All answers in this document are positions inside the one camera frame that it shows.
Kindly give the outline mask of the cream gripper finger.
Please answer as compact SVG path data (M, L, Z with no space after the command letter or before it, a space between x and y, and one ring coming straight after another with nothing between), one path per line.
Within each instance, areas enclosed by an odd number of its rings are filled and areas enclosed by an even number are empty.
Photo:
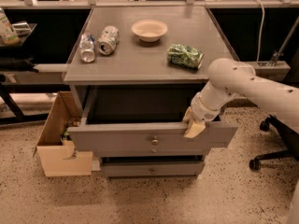
M188 107L182 121L188 123L191 120L191 118L192 118L192 111L191 108Z
M188 128L184 134L186 138L194 138L206 128L206 124L203 121L191 119L188 124Z

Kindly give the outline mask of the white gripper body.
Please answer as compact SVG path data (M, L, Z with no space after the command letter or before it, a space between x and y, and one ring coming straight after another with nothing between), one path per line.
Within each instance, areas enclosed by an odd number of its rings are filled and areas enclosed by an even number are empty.
M219 95L197 92L190 105L192 118L197 121L212 121L220 114L224 104L225 99Z

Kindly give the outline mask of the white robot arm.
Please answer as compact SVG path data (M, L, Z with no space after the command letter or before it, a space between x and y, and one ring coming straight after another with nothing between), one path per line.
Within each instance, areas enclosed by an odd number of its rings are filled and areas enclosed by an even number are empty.
M295 87L257 77L249 65L218 59L208 68L209 82L192 105L220 109L240 94L254 108L229 112L241 122L229 149L216 150L199 190L179 210L187 224L297 224L298 163L294 157L256 157L260 151L287 144L298 147L299 99Z

